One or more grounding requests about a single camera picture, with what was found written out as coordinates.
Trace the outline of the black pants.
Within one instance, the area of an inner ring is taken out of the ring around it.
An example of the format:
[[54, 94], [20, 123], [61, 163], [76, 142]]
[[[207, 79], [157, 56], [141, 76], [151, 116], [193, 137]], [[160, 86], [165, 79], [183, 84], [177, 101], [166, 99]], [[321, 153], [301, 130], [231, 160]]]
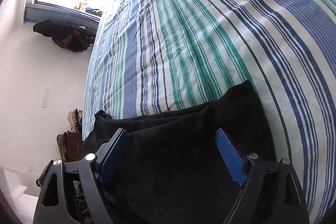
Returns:
[[97, 152], [118, 129], [127, 132], [121, 161], [104, 186], [118, 223], [224, 222], [240, 186], [216, 146], [217, 130], [242, 153], [276, 159], [271, 130], [249, 81], [187, 109], [120, 120], [98, 111], [94, 118], [83, 155]]

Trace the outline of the dark brown wooden dresser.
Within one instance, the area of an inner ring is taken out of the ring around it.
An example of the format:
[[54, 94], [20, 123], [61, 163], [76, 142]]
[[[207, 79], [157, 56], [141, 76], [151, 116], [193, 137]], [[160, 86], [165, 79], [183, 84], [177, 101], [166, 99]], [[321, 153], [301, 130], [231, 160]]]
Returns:
[[73, 162], [82, 159], [82, 136], [79, 132], [67, 131], [56, 137], [59, 153], [63, 162]]

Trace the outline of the pile of clothes on dresser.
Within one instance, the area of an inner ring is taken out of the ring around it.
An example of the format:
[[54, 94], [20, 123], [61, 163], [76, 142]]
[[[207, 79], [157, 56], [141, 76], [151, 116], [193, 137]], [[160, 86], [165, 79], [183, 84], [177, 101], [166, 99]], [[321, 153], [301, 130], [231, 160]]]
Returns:
[[71, 110], [68, 112], [67, 120], [70, 124], [70, 132], [79, 132], [82, 133], [82, 110]]

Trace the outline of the striped bed cover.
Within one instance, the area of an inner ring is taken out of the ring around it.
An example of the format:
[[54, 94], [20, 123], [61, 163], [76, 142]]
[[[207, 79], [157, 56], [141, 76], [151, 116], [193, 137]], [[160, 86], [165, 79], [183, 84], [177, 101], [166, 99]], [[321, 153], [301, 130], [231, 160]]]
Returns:
[[335, 0], [115, 0], [89, 62], [82, 136], [100, 110], [185, 109], [247, 80], [321, 223], [335, 202]]

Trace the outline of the dark bags hanging on wall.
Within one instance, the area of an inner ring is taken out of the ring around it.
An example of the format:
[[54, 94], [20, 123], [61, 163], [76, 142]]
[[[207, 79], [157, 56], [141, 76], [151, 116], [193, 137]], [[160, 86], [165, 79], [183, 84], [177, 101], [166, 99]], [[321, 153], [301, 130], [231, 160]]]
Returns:
[[66, 24], [44, 20], [33, 26], [33, 32], [37, 32], [65, 50], [71, 52], [86, 51], [94, 45], [96, 34], [82, 27], [73, 27]]

